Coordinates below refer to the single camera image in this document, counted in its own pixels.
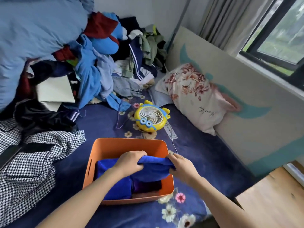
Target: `light blue bedding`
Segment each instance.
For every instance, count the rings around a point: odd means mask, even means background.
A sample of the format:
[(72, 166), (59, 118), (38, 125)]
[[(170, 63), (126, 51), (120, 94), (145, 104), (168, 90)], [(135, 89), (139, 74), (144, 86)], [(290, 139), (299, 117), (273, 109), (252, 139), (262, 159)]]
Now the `light blue bedding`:
[(13, 100), (28, 58), (76, 40), (94, 0), (0, 0), (0, 112)]

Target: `fan grille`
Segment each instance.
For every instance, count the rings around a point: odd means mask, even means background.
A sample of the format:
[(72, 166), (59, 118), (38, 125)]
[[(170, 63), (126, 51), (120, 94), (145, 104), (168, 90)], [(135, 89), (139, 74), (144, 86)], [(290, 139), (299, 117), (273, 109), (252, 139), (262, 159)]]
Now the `fan grille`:
[(141, 119), (144, 118), (148, 121), (151, 121), (155, 125), (161, 123), (164, 118), (162, 112), (159, 109), (152, 106), (143, 107), (139, 111), (139, 117)]

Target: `curtain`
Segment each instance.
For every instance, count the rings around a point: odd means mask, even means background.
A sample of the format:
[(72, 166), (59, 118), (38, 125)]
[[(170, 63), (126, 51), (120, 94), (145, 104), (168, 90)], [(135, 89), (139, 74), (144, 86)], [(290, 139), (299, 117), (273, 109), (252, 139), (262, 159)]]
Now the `curtain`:
[(210, 0), (199, 36), (236, 57), (273, 0)]

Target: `person's left hand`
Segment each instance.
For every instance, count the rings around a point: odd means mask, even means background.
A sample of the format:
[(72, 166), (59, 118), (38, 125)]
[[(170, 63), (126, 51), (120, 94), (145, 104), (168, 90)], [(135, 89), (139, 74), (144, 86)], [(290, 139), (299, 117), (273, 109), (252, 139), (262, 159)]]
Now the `person's left hand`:
[(146, 156), (145, 151), (129, 151), (120, 156), (116, 164), (112, 167), (117, 170), (121, 177), (127, 177), (131, 174), (143, 169), (143, 165), (138, 165), (137, 162), (142, 156)]

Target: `houndstooth fabric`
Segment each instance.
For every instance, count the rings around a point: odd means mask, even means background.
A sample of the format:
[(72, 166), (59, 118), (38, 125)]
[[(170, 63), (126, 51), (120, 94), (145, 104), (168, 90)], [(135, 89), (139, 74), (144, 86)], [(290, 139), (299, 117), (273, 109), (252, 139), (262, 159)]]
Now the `houndstooth fabric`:
[[(20, 132), (13, 120), (0, 122), (0, 153), (18, 145)], [(25, 143), (54, 144), (49, 151), (19, 153), (0, 172), (0, 227), (21, 217), (55, 186), (54, 161), (70, 155), (86, 141), (84, 131), (49, 131), (26, 139)]]

